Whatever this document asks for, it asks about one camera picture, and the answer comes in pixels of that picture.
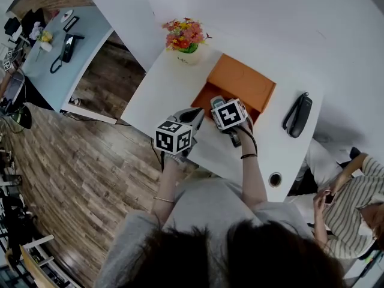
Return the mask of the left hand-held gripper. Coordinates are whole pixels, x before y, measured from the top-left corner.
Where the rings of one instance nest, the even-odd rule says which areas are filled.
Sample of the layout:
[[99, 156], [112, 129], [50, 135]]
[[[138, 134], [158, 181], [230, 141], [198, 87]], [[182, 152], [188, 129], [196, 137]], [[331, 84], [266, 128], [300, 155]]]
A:
[[191, 107], [170, 116], [155, 129], [155, 148], [168, 155], [187, 157], [197, 144], [195, 135], [205, 116], [205, 110]]

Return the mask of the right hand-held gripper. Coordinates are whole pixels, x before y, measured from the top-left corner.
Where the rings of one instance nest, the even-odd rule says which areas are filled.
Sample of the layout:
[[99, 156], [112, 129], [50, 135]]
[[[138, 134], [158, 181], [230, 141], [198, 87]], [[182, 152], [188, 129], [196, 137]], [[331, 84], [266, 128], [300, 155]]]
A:
[[241, 146], [241, 141], [235, 127], [243, 122], [247, 122], [249, 128], [251, 128], [253, 121], [240, 99], [230, 99], [227, 103], [226, 107], [211, 110], [211, 113], [219, 132], [227, 134], [231, 139], [232, 145], [237, 148]]

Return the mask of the grey handheld device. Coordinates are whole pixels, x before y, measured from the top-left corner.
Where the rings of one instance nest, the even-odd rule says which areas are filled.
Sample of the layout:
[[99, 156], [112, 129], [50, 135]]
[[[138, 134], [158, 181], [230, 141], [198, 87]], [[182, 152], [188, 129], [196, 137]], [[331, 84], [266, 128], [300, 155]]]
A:
[[213, 97], [210, 100], [211, 110], [222, 109], [228, 105], [227, 101], [222, 96]]

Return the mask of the person's left forearm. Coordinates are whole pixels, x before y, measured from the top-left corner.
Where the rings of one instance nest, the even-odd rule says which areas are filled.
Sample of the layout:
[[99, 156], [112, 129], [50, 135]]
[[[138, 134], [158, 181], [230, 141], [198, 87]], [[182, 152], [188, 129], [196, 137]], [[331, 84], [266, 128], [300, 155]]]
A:
[[175, 190], [179, 173], [179, 163], [172, 158], [166, 157], [164, 170], [160, 178], [160, 186], [154, 196], [151, 209], [151, 214], [157, 217], [161, 225], [167, 221], [175, 205]]

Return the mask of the person's right forearm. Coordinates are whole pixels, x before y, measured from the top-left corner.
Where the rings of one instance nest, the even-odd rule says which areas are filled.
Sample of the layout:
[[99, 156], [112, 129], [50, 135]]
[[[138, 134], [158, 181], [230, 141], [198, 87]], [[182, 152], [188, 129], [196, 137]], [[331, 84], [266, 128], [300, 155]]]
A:
[[[252, 130], [247, 122], [240, 124], [238, 137], [241, 141], [242, 155], [256, 153]], [[242, 160], [242, 200], [249, 207], [268, 200], [266, 187], [259, 167], [257, 157]]]

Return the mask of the white table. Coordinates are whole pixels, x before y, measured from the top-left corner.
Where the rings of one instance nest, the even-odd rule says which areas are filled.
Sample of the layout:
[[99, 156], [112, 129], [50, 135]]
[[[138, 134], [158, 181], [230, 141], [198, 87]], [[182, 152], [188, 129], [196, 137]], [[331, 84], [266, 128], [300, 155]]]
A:
[[[175, 112], [190, 107], [206, 83], [221, 52], [208, 47], [202, 60], [187, 66], [170, 51], [163, 51], [140, 83], [121, 118], [142, 133], [154, 137], [156, 126]], [[286, 113], [303, 92], [313, 100], [302, 134], [294, 139], [282, 128]], [[265, 111], [258, 117], [253, 134], [268, 199], [282, 202], [296, 178], [306, 155], [322, 105], [320, 89], [304, 83], [277, 83]], [[189, 159], [212, 173], [237, 184], [242, 182], [241, 149], [205, 119], [196, 134], [197, 144]]]

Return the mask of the flowers in white pot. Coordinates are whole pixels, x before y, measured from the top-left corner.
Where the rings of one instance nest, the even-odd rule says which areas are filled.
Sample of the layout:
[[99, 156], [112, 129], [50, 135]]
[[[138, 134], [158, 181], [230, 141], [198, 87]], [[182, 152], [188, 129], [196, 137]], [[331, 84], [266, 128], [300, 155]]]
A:
[[173, 51], [177, 60], [185, 65], [196, 65], [202, 55], [200, 48], [212, 39], [200, 21], [189, 17], [173, 19], [161, 27], [167, 31], [166, 50]]

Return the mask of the person's grey shirt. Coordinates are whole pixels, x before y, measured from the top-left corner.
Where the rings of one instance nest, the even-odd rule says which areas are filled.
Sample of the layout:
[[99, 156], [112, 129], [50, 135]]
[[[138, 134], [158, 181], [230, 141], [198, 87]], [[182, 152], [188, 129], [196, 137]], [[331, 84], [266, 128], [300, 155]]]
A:
[[[163, 229], [190, 232], [193, 227], [209, 230], [209, 253], [219, 259], [230, 226], [250, 220], [256, 226], [270, 222], [312, 240], [310, 228], [297, 207], [283, 202], [263, 202], [247, 207], [241, 186], [223, 178], [188, 179], [176, 190], [175, 205]], [[159, 229], [158, 220], [145, 211], [127, 214], [101, 268], [94, 288], [118, 288], [137, 261], [145, 239]]]

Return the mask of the grey-blue table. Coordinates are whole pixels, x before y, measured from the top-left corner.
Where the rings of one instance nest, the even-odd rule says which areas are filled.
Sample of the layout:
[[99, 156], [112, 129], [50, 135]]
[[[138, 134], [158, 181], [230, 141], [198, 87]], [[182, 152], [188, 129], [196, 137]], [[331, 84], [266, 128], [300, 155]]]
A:
[[[50, 69], [60, 64], [54, 60], [60, 55], [67, 34], [64, 27], [68, 22], [61, 22], [61, 18], [69, 10], [73, 10], [73, 17], [79, 18], [69, 33], [83, 36], [84, 39], [75, 42], [70, 61], [63, 62], [62, 67], [52, 74]], [[70, 98], [87, 67], [113, 32], [107, 19], [96, 6], [62, 8], [46, 25], [45, 30], [53, 35], [53, 48], [47, 52], [39, 43], [35, 43], [22, 66], [24, 74], [54, 111], [63, 110], [115, 124], [117, 120], [114, 118], [70, 103]]]

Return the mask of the pale flowers in white vase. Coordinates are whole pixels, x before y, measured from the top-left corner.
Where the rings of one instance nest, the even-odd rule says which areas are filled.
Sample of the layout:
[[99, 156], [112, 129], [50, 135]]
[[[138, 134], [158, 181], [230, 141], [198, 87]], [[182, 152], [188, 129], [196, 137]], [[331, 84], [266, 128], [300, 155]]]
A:
[[40, 47], [47, 52], [50, 52], [53, 49], [51, 44], [53, 35], [42, 27], [41, 22], [34, 23], [29, 38], [38, 41]]

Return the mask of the wooden board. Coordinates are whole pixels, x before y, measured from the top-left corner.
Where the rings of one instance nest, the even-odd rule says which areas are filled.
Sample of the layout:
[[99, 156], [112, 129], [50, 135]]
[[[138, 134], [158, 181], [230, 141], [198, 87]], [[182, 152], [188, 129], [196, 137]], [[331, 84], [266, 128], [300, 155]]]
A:
[[38, 288], [59, 288], [59, 286], [42, 270], [42, 266], [51, 262], [53, 256], [37, 263], [24, 246], [19, 246], [27, 271], [34, 279]]

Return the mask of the black corded desk phone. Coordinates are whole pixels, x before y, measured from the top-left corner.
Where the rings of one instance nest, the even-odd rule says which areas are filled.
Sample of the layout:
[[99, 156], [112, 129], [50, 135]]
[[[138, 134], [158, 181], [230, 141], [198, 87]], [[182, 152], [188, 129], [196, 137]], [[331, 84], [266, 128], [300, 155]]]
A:
[[82, 35], [66, 34], [61, 49], [60, 55], [54, 60], [50, 67], [50, 73], [56, 73], [61, 67], [62, 63], [68, 63], [73, 55], [75, 43], [77, 40], [84, 40]]

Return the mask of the black rectangular frame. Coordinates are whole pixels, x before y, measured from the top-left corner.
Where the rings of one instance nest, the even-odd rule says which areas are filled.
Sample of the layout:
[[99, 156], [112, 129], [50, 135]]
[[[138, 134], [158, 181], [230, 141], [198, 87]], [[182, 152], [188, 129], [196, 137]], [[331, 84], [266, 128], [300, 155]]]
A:
[[65, 32], [69, 32], [70, 29], [78, 22], [79, 17], [74, 16], [70, 19], [70, 21], [64, 26], [63, 30]]

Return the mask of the white metal frame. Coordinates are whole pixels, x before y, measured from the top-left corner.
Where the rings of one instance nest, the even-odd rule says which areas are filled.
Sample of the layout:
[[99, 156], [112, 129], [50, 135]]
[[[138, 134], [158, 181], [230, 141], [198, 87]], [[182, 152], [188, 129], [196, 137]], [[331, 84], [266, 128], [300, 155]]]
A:
[[[41, 245], [42, 244], [44, 244], [44, 243], [47, 243], [47, 242], [49, 242], [49, 241], [52, 241], [52, 240], [54, 240], [54, 236], [53, 235], [48, 235], [48, 236], [45, 236], [45, 237], [43, 237], [43, 238], [40, 238], [40, 239], [38, 239], [38, 240], [32, 240], [32, 242], [30, 242], [30, 243], [27, 243], [27, 244], [25, 244], [25, 245], [22, 245], [22, 246], [24, 246], [28, 251], [29, 251], [29, 253], [30, 253], [30, 255], [31, 255], [31, 251], [33, 250], [33, 249], [35, 249], [35, 250], [37, 250], [38, 251], [38, 253], [40, 254], [40, 256], [43, 258], [43, 260], [45, 260], [45, 259], [47, 259], [48, 257], [50, 257], [51, 255], [49, 255], [49, 254], [47, 254], [44, 250], [43, 250], [43, 248], [41, 247]], [[56, 272], [56, 274], [58, 274], [59, 275], [59, 278], [61, 278], [61, 279], [64, 279], [64, 283], [65, 284], [69, 284], [69, 286], [66, 286], [65, 288], [83, 288], [81, 285], [79, 285], [77, 282], [75, 282], [75, 280], [73, 279], [73, 278], [71, 278], [71, 276], [68, 274], [68, 273], [66, 273], [56, 262], [55, 262], [55, 258], [53, 257], [53, 260], [51, 261], [51, 262], [49, 262], [49, 263], [47, 263], [47, 264], [45, 264], [44, 266], [48, 266], [48, 267], [50, 267], [53, 271], [55, 271]]]

